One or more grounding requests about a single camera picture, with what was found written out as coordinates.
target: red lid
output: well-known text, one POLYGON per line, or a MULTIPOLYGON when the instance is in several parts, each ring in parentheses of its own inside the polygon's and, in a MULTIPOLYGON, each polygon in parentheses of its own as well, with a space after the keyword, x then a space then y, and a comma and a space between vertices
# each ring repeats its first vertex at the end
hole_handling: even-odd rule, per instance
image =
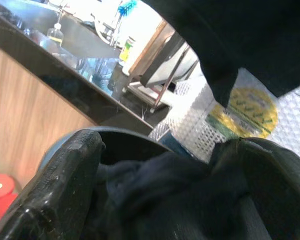
POLYGON ((8 194, 2 198, 0 198, 0 220, 1 218, 5 215, 6 211, 10 207, 10 205, 13 203, 13 201, 16 199, 18 195, 13 193, 13 194, 8 194))
POLYGON ((11 194, 14 189, 14 180, 6 174, 0 174, 0 198, 7 194, 11 194))

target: dish soap bottle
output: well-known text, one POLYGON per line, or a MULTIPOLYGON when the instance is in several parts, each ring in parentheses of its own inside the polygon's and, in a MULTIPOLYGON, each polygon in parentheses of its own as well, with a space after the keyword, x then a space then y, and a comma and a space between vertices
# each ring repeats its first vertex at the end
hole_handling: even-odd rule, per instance
POLYGON ((48 29, 48 33, 46 35, 48 38, 53 40, 59 46, 61 46, 62 41, 64 39, 64 34, 60 31, 60 29, 61 29, 61 24, 59 22, 57 22, 54 25, 54 28, 48 29))

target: kitchen counter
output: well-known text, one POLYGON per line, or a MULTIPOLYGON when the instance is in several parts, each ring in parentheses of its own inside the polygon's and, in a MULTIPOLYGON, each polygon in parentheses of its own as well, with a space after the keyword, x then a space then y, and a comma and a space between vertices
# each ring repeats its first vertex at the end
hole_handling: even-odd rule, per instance
POLYGON ((97 125, 149 134, 168 109, 151 114, 149 105, 123 92, 127 78, 119 74, 118 50, 103 46, 73 17, 61 18, 62 47, 47 38, 57 18, 27 1, 0 0, 0 49, 97 125))

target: yellow circular sticker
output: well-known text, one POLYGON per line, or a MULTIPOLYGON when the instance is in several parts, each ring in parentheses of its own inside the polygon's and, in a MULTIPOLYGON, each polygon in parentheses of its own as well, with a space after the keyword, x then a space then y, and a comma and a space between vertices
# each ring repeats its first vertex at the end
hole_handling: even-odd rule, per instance
POLYGON ((266 138, 278 124, 278 113, 266 92, 242 87, 232 90, 227 108, 217 104, 206 121, 226 138, 266 138))

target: blue brush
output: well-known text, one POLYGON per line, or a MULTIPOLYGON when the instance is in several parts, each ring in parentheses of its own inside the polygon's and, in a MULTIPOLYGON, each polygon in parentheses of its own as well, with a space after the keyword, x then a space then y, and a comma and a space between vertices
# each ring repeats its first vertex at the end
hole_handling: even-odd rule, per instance
POLYGON ((122 17, 128 16, 132 10, 136 7, 137 1, 136 0, 130 0, 121 6, 118 7, 118 12, 122 17))

